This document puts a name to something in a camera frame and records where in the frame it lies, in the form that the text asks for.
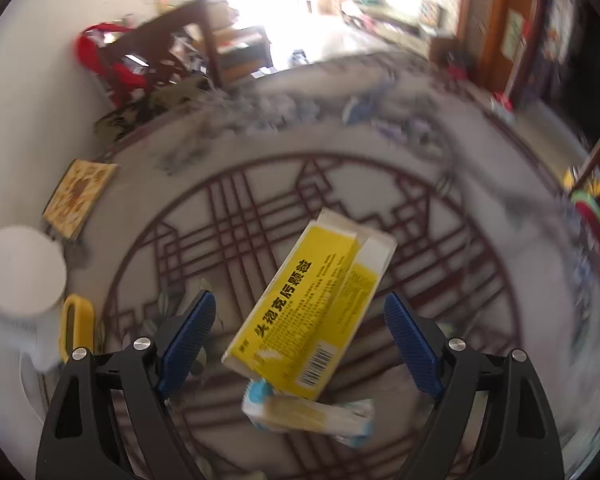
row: red cloth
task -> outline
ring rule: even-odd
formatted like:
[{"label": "red cloth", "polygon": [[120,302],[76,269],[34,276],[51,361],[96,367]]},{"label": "red cloth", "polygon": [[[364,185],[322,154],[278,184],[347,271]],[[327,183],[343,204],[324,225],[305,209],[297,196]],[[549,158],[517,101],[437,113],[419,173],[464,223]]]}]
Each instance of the red cloth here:
[{"label": "red cloth", "polygon": [[499,102],[502,106],[504,106],[507,111],[513,111],[513,104],[511,104],[511,100],[508,97],[506,97],[503,94],[503,92],[494,92],[493,98],[496,99],[496,101]]},{"label": "red cloth", "polygon": [[[85,28],[75,41],[75,55],[80,64],[92,72],[104,76],[104,67],[98,56],[99,47],[87,35],[87,32],[90,30],[99,30],[104,35],[106,32],[128,32],[131,29],[116,25],[115,23],[99,23],[92,27]],[[146,78],[143,75],[134,74],[122,63],[114,64],[112,69],[116,73],[118,81],[126,87],[127,91],[132,91],[136,88],[146,88]],[[121,104],[119,101],[120,97],[116,96],[114,99],[116,106]]]}]

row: cardboard box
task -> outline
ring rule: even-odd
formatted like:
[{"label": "cardboard box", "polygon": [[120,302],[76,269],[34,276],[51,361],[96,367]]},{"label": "cardboard box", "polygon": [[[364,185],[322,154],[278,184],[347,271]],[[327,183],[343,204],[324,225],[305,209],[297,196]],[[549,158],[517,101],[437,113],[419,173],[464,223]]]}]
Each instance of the cardboard box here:
[{"label": "cardboard box", "polygon": [[309,223],[222,362],[314,400],[355,335],[396,247],[389,234],[323,209]]}]

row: blue gripper pad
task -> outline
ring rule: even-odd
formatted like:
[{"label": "blue gripper pad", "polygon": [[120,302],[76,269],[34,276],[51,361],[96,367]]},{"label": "blue gripper pad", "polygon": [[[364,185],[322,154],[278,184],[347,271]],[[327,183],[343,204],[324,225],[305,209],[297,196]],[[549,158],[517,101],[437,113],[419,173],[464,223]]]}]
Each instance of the blue gripper pad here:
[{"label": "blue gripper pad", "polygon": [[394,293],[384,302],[384,322],[418,389],[437,399],[444,390],[438,373],[438,359]]},{"label": "blue gripper pad", "polygon": [[213,294],[206,292],[182,324],[162,358],[157,390],[164,399],[184,384],[215,320],[216,299]]}]

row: bright light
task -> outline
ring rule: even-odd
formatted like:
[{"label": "bright light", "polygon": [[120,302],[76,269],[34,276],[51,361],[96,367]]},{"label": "bright light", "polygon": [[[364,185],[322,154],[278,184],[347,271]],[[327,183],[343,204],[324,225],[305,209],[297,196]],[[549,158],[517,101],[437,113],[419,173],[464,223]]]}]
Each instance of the bright light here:
[{"label": "bright light", "polygon": [[132,54],[126,54],[126,57],[128,57],[131,61],[135,61],[136,63],[138,63],[138,65],[148,66],[147,63],[142,61],[142,59],[140,59],[139,57],[133,56]]}]

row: toothpaste tube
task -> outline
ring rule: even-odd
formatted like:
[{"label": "toothpaste tube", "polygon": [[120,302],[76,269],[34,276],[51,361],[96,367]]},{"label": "toothpaste tube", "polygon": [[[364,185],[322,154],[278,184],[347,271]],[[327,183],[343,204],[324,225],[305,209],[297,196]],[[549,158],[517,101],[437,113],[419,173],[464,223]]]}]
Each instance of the toothpaste tube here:
[{"label": "toothpaste tube", "polygon": [[277,394],[265,380],[249,383],[242,398],[242,411],[256,427],[279,433],[299,430],[329,434],[350,447],[361,446],[373,429],[371,399],[321,404]]}]

